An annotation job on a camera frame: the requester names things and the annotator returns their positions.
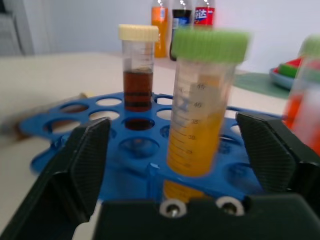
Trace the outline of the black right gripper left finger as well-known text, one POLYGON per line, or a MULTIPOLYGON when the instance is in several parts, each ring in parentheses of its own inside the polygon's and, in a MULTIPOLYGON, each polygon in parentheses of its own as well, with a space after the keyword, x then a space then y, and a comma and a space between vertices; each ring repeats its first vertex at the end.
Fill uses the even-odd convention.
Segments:
POLYGON ((104 178, 111 121, 76 127, 47 163, 0 240, 72 240, 90 221, 104 178))

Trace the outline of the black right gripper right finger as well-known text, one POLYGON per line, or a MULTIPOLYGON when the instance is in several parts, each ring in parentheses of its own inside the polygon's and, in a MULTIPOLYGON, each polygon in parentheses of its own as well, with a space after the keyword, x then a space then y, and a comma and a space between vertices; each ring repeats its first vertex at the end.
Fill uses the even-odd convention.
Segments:
POLYGON ((277 117, 239 112, 240 128, 250 165, 268 193, 300 194, 320 208, 320 156, 277 117))

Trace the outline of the blue test tube rack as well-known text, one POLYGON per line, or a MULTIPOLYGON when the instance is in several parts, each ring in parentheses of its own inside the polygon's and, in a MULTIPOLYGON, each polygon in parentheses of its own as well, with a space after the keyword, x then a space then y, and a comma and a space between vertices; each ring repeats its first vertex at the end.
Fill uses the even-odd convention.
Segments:
MULTIPOLYGON (((86 123, 93 114, 114 112, 118 117, 111 122, 100 199, 161 200, 162 180, 175 179, 177 175, 166 166, 170 122, 160 118, 158 112, 169 111, 172 107, 159 102, 165 98, 164 94, 155 94, 152 110, 141 114, 151 124, 151 128, 144 131, 131 130, 126 128, 125 122, 138 114, 125 111, 123 98, 124 94, 117 92, 73 100, 24 120, 20 124, 23 133, 51 142, 49 149, 32 160, 31 169, 37 173, 42 172, 65 145, 70 133, 54 132, 55 123, 86 123)), ((186 183, 194 184, 214 197, 231 196, 239 200, 246 195, 260 195, 264 192, 250 166, 241 135, 233 131, 236 125, 235 118, 225 118, 213 169, 203 177, 185 179, 186 183)))

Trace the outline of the green-capped tube with red liquid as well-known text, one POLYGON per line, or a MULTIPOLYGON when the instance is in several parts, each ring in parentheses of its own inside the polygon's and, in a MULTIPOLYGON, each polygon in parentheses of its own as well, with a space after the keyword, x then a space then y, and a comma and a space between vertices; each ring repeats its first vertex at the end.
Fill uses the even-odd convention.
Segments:
POLYGON ((300 49, 284 123, 320 156, 320 34, 308 36, 300 49))

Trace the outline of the green table mat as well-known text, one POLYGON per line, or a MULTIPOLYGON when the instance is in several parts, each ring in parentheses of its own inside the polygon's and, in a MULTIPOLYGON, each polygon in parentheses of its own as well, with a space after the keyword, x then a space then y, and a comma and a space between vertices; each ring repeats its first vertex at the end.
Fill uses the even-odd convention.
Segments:
POLYGON ((287 99, 290 92, 274 84, 269 75, 265 73, 248 72, 237 74, 233 85, 243 90, 281 99, 287 99))

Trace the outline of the light blue plate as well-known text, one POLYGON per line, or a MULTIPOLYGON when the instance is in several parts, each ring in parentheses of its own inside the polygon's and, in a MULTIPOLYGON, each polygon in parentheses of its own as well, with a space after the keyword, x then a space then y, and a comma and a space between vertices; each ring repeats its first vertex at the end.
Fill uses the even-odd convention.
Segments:
POLYGON ((283 76, 283 75, 280 75, 278 73, 274 73, 273 70, 275 68, 272 68, 270 71, 269 71, 269 76, 271 78, 271 81, 281 87, 281 88, 284 88, 284 89, 287 89, 287 90, 290 90, 293 86, 293 83, 294 83, 294 80, 295 78, 291 78, 291 77, 286 77, 286 76, 283 76))

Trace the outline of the green-capped tube with yellow liquid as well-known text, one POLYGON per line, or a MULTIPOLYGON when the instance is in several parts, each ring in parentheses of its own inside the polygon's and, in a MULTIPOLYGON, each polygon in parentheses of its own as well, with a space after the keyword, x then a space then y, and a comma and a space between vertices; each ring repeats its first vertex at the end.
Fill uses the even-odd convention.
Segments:
POLYGON ((250 34, 240 30, 180 28, 166 164, 184 177, 202 177, 214 164, 230 90, 250 34))

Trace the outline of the toy watermelon slice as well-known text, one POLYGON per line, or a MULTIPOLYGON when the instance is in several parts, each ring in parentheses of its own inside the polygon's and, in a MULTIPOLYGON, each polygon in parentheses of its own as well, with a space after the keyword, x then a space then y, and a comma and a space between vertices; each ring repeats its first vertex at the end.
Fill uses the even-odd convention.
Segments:
POLYGON ((278 67, 273 70, 273 72, 294 79, 303 59, 303 57, 298 57, 288 62, 280 63, 278 67))

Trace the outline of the cream-capped tube with brown liquid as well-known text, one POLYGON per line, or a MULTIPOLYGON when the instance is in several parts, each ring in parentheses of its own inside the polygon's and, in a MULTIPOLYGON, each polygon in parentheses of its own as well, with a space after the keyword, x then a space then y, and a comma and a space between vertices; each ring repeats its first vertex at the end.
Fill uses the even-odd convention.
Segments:
POLYGON ((124 108, 144 113, 152 108, 155 42, 159 29, 153 25, 120 24, 124 108))

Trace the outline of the orange soda bottle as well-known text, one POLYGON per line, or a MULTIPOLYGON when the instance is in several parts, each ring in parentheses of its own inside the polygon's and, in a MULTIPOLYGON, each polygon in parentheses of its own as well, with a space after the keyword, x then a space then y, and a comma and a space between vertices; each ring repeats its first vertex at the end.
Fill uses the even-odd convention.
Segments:
POLYGON ((167 57, 167 31, 169 8, 167 0, 152 0, 151 24, 158 27, 158 40, 155 43, 156 58, 167 57))

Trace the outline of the red-labelled soda bottle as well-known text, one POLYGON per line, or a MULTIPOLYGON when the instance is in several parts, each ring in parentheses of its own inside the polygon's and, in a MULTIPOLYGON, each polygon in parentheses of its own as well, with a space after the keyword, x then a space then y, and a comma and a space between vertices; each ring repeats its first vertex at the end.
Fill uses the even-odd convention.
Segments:
POLYGON ((197 0, 194 8, 193 26, 212 29, 216 17, 216 0, 197 0))

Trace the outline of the dark cola bottle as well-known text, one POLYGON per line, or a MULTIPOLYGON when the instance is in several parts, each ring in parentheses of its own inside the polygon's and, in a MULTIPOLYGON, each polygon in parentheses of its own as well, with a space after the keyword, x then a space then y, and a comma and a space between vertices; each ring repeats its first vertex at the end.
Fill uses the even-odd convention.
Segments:
POLYGON ((169 49, 169 58, 176 61, 177 58, 172 53, 173 41, 175 38, 175 31, 180 27, 187 27, 191 23, 192 15, 192 0, 172 0, 172 28, 171 28, 171 42, 169 49))

